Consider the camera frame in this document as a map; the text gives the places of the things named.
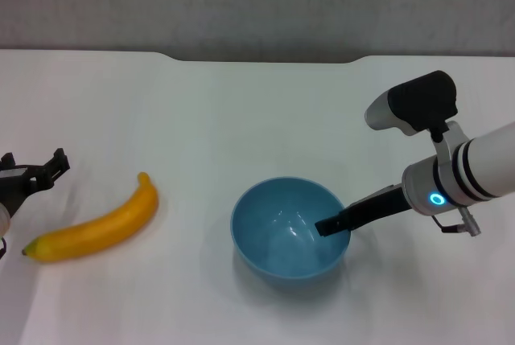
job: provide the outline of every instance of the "bowl rim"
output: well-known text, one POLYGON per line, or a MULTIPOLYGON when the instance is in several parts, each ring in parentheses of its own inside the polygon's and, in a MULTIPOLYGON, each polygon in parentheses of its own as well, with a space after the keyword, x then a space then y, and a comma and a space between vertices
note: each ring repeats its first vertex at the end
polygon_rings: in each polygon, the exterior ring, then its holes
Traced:
POLYGON ((238 245, 238 243, 236 242, 236 239, 234 239, 234 231, 233 231, 233 220, 234 220, 234 212, 236 211, 237 207, 238 207, 238 204, 240 204, 241 200, 250 192, 252 191, 255 187, 257 186, 261 186, 262 184, 264 183, 267 183, 267 182, 271 182, 272 180, 279 180, 279 179, 296 179, 296 180, 302 180, 304 182, 309 182, 311 184, 315 184, 317 187, 321 187, 322 189, 324 189, 325 191, 327 191, 329 194, 332 195, 333 198, 336 199, 336 201, 338 202, 338 204, 341 206, 342 210, 345 209, 344 205, 340 202, 340 200, 338 199, 338 196, 336 196, 332 191, 330 191, 328 188, 326 188, 325 186, 323 186, 322 184, 319 184, 317 182, 314 182, 313 180, 310 180, 310 179, 304 179, 304 178, 299 178, 299 177, 296 177, 296 176, 278 176, 278 177, 275 177, 275 178, 271 178, 271 179, 266 179, 266 180, 263 180, 259 183, 256 183, 254 184, 251 188, 249 188, 247 191, 245 191, 243 193, 243 195, 240 196, 240 198, 238 199, 238 201, 236 202, 236 204, 234 204, 234 208, 233 208, 233 211, 231 212, 231 237, 233 238, 233 243, 234 243, 234 247, 236 248, 236 250, 238 251, 238 253, 241 255, 241 257, 243 259, 245 259, 245 262, 247 262, 247 264, 256 269, 258 272, 260 273, 264 273, 270 277, 276 277, 276 278, 279 278, 279 279, 282 279, 282 280, 304 280, 304 279, 308 279, 308 278, 313 278, 313 277, 316 277, 318 275, 322 275, 324 273, 326 273, 327 271, 331 270, 332 268, 334 268, 338 262, 341 260, 341 257, 344 255, 344 253, 347 251, 347 248, 348 248, 348 245, 350 243, 350 240, 351 240, 351 232, 348 231, 348 239, 347 239, 347 246, 342 250, 342 252, 340 253, 340 255, 338 255, 338 257, 336 257, 336 259, 331 262, 329 265, 325 266, 324 268, 322 268, 321 270, 318 270, 318 271, 315 271, 313 273, 309 273, 309 274, 305 274, 305 275, 299 275, 297 277, 292 277, 292 276, 285 276, 285 275, 278 275, 278 274, 275 274, 275 273, 271 273, 270 271, 267 271, 267 270, 264 270, 258 266, 256 266, 244 253, 243 251, 241 251, 240 249, 240 246, 238 245))

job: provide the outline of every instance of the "blue led light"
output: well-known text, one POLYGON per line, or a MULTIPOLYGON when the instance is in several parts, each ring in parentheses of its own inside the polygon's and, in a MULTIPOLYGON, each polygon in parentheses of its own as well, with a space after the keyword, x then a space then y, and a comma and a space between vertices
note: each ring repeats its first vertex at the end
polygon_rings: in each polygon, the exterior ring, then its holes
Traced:
POLYGON ((429 200, 436 206, 443 206, 445 204, 445 198, 437 192, 429 195, 429 200))

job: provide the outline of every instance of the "cable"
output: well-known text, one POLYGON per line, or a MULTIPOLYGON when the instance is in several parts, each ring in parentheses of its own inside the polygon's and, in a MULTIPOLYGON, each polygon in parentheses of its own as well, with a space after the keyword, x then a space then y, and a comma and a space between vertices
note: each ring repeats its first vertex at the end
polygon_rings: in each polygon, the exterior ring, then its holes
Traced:
POLYGON ((459 232, 467 231, 464 224, 453 224, 452 226, 442 226, 438 219, 434 215, 431 215, 431 218, 435 221, 436 225, 440 227, 440 230, 444 234, 456 234, 459 232))

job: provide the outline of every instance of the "blue bowl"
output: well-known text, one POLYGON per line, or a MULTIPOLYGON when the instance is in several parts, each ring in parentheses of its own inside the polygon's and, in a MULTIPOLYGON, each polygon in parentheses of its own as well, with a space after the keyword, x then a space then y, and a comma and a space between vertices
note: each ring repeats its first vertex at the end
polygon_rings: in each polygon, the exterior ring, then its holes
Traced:
POLYGON ((231 235, 245 262, 267 281, 306 284, 334 269, 348 247, 349 231, 321 237, 315 228, 343 208, 310 180, 269 179, 238 200, 231 235))

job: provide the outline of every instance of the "banana tip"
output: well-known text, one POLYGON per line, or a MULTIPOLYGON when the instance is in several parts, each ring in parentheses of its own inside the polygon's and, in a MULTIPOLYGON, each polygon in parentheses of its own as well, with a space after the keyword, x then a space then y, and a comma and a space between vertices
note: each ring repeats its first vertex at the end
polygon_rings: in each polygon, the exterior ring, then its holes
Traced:
POLYGON ((140 172, 138 174, 138 181, 140 184, 150 183, 150 176, 146 172, 140 172))

